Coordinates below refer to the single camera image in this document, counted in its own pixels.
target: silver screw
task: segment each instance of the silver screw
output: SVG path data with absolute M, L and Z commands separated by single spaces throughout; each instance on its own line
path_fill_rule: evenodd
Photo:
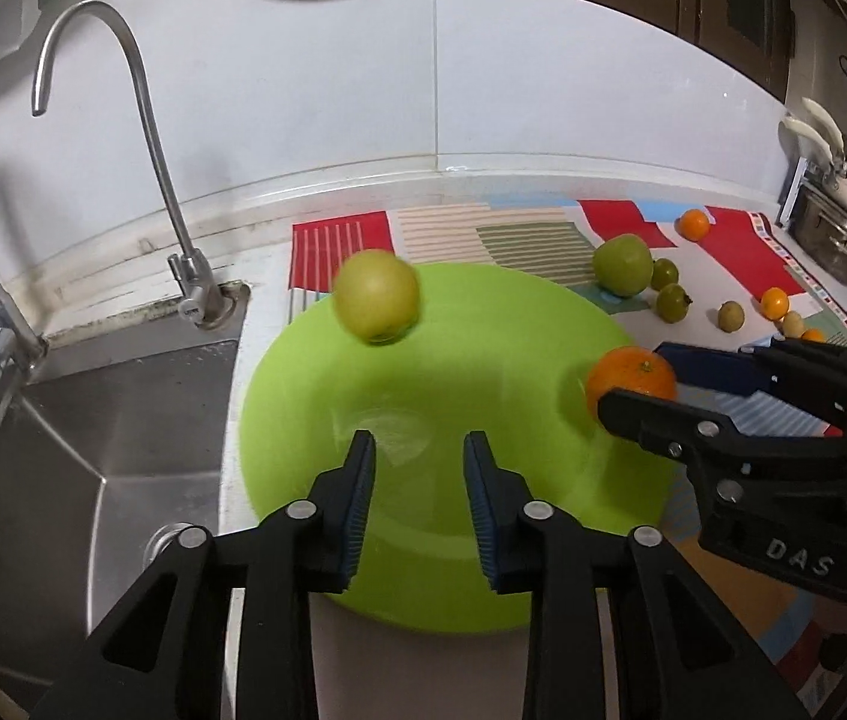
M 308 501 L 307 498 L 302 498 L 287 506 L 285 511 L 291 519 L 310 519 L 310 517 L 313 517 L 317 513 L 317 504 L 313 501 Z
M 546 501 L 529 501 L 523 504 L 523 514 L 531 519 L 550 519 L 553 517 L 553 507 Z
M 717 482 L 717 495 L 727 503 L 740 503 L 743 500 L 743 488 L 734 479 L 721 479 Z
M 180 546 L 187 547 L 187 549 L 199 547 L 206 541 L 206 531 L 203 528 L 187 528 L 180 532 L 177 541 L 180 542 Z
M 705 419 L 697 425 L 697 433 L 701 436 L 706 436 L 708 439 L 712 439 L 714 436 L 720 435 L 720 426 L 716 422 Z
M 663 541 L 663 536 L 656 528 L 651 528 L 649 525 L 641 525 L 636 531 L 633 531 L 633 540 L 641 547 L 656 547 L 660 546 Z

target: green fruit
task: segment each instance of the green fruit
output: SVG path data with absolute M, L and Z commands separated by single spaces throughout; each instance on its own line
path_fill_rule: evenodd
M 654 310 L 664 322 L 679 322 L 686 317 L 686 312 L 693 301 L 679 284 L 667 284 L 657 295 Z
M 399 338 L 420 317 L 417 271 L 388 251 L 364 250 L 350 256 L 334 279 L 334 312 L 364 343 Z
M 624 233 L 593 253 L 597 283 L 619 298 L 633 298 L 650 286 L 654 258 L 641 237 Z
M 666 258 L 654 263 L 654 274 L 650 277 L 650 288 L 660 292 L 667 284 L 676 284 L 680 281 L 680 271 L 673 260 Z
M 735 333 L 743 327 L 743 306 L 735 300 L 728 300 L 717 312 L 717 326 L 725 333 Z

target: green plate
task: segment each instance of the green plate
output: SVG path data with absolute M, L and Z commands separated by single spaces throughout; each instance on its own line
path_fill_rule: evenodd
M 260 361 L 240 453 L 259 517 L 339 466 L 353 431 L 377 440 L 377 483 L 360 570 L 340 602 L 434 632 L 513 628 L 529 598 L 497 596 L 480 572 L 463 441 L 484 430 L 497 462 L 538 498 L 613 533 L 660 518 L 672 466 L 613 439 L 581 380 L 626 333 L 584 298 L 521 271 L 420 266 L 422 320 L 399 343 L 365 346 L 308 309 Z

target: small orange fruit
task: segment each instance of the small orange fruit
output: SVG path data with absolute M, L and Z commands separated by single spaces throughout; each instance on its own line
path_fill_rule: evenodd
M 790 298 L 780 287 L 771 287 L 761 298 L 761 312 L 771 322 L 779 322 L 790 310 Z
M 710 232 L 710 219 L 699 208 L 691 208 L 678 218 L 677 232 L 686 240 L 697 242 Z
M 670 363 L 639 346 L 611 349 L 590 369 L 584 389 L 587 408 L 594 419 L 597 418 L 597 401 L 617 386 L 666 400 L 677 397 L 677 375 Z

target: sink basin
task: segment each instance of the sink basin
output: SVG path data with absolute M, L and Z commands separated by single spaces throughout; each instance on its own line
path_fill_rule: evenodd
M 214 331 L 174 313 L 55 349 L 0 394 L 0 686 L 24 709 L 161 538 L 216 532 L 245 307 Z

